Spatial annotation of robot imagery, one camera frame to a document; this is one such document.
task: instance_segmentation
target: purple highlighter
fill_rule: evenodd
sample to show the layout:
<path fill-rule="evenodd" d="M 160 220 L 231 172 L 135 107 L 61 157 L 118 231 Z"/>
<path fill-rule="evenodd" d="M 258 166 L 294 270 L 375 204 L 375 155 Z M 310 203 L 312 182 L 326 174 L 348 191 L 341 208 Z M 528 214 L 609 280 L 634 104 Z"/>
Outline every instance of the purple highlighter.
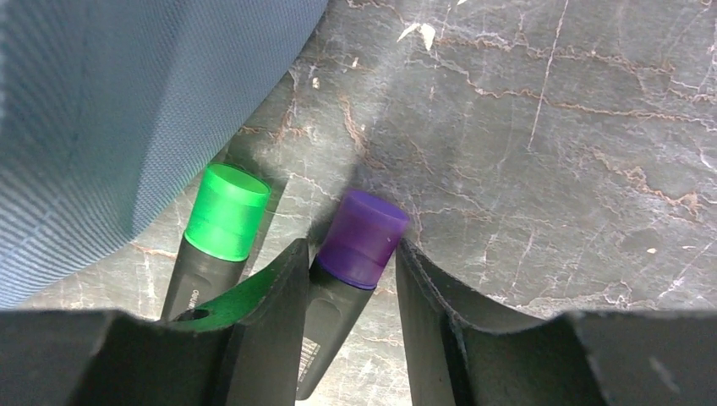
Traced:
<path fill-rule="evenodd" d="M 309 270 L 297 400 L 311 395 L 336 357 L 408 222 L 406 213 L 378 197 L 360 190 L 344 195 Z"/>

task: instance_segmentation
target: highlighter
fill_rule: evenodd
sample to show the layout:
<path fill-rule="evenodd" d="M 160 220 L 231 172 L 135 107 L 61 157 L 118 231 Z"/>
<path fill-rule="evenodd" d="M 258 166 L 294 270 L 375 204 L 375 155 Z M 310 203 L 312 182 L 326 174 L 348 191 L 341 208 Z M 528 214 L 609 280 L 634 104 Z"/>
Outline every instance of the highlighter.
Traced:
<path fill-rule="evenodd" d="M 344 195 L 309 269 L 297 400 L 316 389 L 361 315 L 396 249 L 408 215 L 359 190 Z"/>
<path fill-rule="evenodd" d="M 223 294 L 239 281 L 271 188 L 224 163 L 212 163 L 202 178 L 179 244 L 161 319 Z"/>

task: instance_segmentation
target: floor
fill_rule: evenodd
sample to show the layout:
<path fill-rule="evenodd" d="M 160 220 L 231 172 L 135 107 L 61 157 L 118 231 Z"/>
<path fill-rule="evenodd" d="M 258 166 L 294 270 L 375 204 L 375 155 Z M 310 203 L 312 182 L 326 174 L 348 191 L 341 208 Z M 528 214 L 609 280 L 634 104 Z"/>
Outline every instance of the floor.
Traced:
<path fill-rule="evenodd" d="M 260 269 L 320 241 L 348 185 L 495 300 L 717 305 L 717 5 L 711 0 L 336 0 L 220 158 L 270 181 Z M 196 180 L 130 246 L 26 307 L 159 316 Z M 391 268 L 302 404 L 409 405 Z"/>

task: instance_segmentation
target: hole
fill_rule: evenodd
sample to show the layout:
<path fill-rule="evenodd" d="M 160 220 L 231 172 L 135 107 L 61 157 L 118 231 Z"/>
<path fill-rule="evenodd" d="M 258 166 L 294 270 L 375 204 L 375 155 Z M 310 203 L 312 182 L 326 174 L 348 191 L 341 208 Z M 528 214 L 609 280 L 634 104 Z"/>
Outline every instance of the hole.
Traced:
<path fill-rule="evenodd" d="M 208 310 L 204 309 L 191 309 L 187 310 L 181 315 L 177 316 L 177 319 L 175 321 L 192 321 L 192 320 L 199 320 L 207 317 L 209 315 Z"/>

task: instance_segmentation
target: marker cap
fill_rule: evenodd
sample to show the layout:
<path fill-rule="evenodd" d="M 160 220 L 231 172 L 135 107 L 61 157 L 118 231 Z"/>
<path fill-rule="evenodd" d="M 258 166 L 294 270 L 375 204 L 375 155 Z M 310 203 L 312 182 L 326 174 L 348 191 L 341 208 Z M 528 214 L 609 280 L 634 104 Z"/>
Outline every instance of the marker cap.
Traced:
<path fill-rule="evenodd" d="M 271 188 L 224 163 L 212 163 L 200 185 L 184 237 L 225 261 L 244 261 L 259 230 Z"/>
<path fill-rule="evenodd" d="M 398 207 L 351 190 L 344 196 L 316 260 L 345 283 L 374 289 L 408 221 Z"/>

